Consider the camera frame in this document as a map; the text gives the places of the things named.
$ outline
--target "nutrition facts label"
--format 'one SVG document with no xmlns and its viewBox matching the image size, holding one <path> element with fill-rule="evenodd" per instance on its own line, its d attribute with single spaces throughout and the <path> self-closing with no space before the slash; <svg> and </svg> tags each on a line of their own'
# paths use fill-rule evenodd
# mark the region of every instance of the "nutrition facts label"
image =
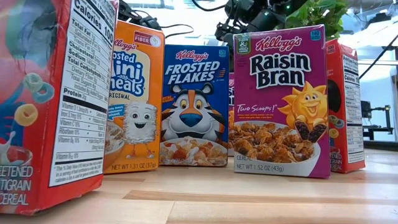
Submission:
<svg viewBox="0 0 398 224">
<path fill-rule="evenodd" d="M 102 174 L 116 11 L 71 1 L 49 186 Z"/>
<path fill-rule="evenodd" d="M 343 55 L 348 163 L 364 160 L 358 62 Z"/>
</svg>

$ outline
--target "blue cereal box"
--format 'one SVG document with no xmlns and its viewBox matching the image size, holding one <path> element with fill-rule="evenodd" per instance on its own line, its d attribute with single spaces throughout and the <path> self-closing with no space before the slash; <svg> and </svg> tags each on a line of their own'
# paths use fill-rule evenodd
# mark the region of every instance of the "blue cereal box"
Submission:
<svg viewBox="0 0 398 224">
<path fill-rule="evenodd" d="M 166 45 L 160 164 L 226 166 L 227 47 Z"/>
</svg>

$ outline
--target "tiger cartoon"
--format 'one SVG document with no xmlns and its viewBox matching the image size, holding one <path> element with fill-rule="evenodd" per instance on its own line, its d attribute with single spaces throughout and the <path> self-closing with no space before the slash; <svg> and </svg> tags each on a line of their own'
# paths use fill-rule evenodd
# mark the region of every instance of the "tiger cartoon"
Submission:
<svg viewBox="0 0 398 224">
<path fill-rule="evenodd" d="M 177 96 L 173 105 L 162 112 L 162 141 L 190 136 L 225 145 L 221 140 L 225 119 L 207 100 L 214 93 L 211 83 L 204 83 L 201 90 L 172 85 L 170 92 Z"/>
</svg>

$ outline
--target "wooden table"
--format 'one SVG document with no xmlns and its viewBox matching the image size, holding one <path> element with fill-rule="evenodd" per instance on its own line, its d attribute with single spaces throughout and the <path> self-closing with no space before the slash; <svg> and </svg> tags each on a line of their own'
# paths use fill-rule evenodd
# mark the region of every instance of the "wooden table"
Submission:
<svg viewBox="0 0 398 224">
<path fill-rule="evenodd" d="M 366 150 L 367 168 L 329 180 L 161 167 L 108 175 L 102 188 L 1 224 L 398 223 L 398 152 Z"/>
</svg>

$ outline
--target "cereal box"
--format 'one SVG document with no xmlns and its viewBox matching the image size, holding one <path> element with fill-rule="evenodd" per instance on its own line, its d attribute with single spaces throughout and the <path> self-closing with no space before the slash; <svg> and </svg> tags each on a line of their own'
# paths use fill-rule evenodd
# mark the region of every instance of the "cereal box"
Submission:
<svg viewBox="0 0 398 224">
<path fill-rule="evenodd" d="M 330 165 L 346 173 L 365 167 L 358 58 L 355 50 L 331 40 L 326 59 Z"/>
<path fill-rule="evenodd" d="M 234 36 L 234 170 L 330 176 L 324 26 Z"/>
<path fill-rule="evenodd" d="M 33 215 L 103 179 L 118 1 L 2 1 L 0 213 Z"/>
<path fill-rule="evenodd" d="M 229 132 L 234 128 L 234 101 L 235 101 L 235 90 L 234 90 L 234 73 L 229 73 L 229 85 L 228 85 L 228 156 L 234 156 L 234 146 L 232 141 L 229 140 Z"/>
<path fill-rule="evenodd" d="M 226 166 L 227 47 L 166 45 L 160 164 Z"/>
<path fill-rule="evenodd" d="M 119 21 L 109 92 L 104 173 L 159 165 L 164 35 Z"/>
</svg>

